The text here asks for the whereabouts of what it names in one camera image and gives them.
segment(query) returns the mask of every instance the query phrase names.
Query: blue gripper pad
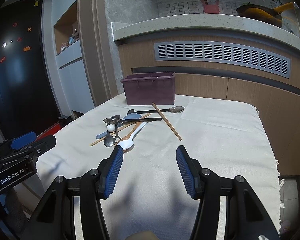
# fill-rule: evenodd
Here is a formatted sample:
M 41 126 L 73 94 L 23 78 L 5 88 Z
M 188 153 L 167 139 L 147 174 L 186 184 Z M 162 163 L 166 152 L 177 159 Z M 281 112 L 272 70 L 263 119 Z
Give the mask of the blue gripper pad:
M 105 198 L 108 198 L 113 193 L 115 183 L 117 182 L 117 178 L 123 161 L 122 147 L 116 146 L 111 155 L 113 154 L 115 154 L 114 160 L 112 161 L 108 174 L 106 175 L 106 187 L 104 190 Z
M 186 191 L 191 196 L 191 198 L 194 198 L 194 195 L 195 195 L 194 177 L 191 174 L 189 165 L 187 164 L 181 149 L 182 149 L 181 146 L 179 146 L 177 148 L 177 152 L 176 152 L 177 164 L 178 164 L 181 176 L 182 176 L 183 183 L 185 184 Z
M 20 150 L 29 143 L 34 142 L 36 138 L 37 135 L 35 134 L 35 132 L 26 133 L 18 138 L 13 139 L 10 147 L 12 150 Z

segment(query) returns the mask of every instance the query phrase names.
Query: red carpet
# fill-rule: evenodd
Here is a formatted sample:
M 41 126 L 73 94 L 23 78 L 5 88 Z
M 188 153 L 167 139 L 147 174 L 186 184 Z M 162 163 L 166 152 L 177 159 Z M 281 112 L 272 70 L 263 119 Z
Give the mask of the red carpet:
M 52 125 L 50 128 L 45 130 L 42 134 L 37 136 L 37 140 L 40 140 L 41 138 L 47 136 L 47 135 L 54 135 L 57 131 L 61 130 L 60 124 L 56 123 L 55 125 Z

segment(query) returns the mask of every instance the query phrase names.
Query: speckled stone countertop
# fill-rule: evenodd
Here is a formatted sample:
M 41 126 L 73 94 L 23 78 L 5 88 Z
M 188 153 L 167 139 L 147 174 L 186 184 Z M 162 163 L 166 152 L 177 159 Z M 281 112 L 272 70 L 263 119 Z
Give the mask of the speckled stone countertop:
M 183 14 L 156 18 L 135 24 L 111 23 L 114 41 L 164 30 L 210 28 L 247 32 L 271 38 L 300 51 L 300 38 L 281 28 L 257 20 L 223 14 Z

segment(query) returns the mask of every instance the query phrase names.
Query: white tablecloth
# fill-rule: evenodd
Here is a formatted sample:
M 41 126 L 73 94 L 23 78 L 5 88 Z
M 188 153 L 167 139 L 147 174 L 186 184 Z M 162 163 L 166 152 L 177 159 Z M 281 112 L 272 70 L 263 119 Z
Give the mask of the white tablecloth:
M 143 230 L 153 231 L 160 240 L 189 239 L 199 200 L 192 200 L 186 193 L 176 162 L 179 145 L 184 145 L 202 167 L 219 176 L 244 176 L 279 229 L 277 163 L 257 109 L 241 102 L 181 95 L 176 95 L 175 106 L 184 106 L 185 110 L 164 114 L 182 141 L 164 121 L 147 123 L 136 135 L 134 148 L 124 154 L 113 194 L 106 201 L 101 200 L 111 240 L 125 239 Z M 44 187 L 47 189 L 58 175 L 69 179 L 97 168 L 113 150 L 102 142 L 89 146 L 97 134 L 106 130 L 103 119 L 116 114 L 124 117 L 131 108 L 153 109 L 127 106 L 125 95 L 121 94 L 56 133 L 56 146 L 36 164 Z M 119 135 L 124 137 L 132 127 Z M 78 199 L 75 206 L 76 237 L 80 240 L 83 236 Z M 225 212 L 222 197 L 217 239 L 224 236 Z

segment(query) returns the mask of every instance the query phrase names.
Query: purple plastic bin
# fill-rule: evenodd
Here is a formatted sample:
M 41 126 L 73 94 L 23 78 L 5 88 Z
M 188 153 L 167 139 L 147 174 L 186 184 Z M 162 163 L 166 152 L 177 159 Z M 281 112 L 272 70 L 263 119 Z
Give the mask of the purple plastic bin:
M 174 72 L 132 74 L 120 80 L 128 106 L 174 105 Z

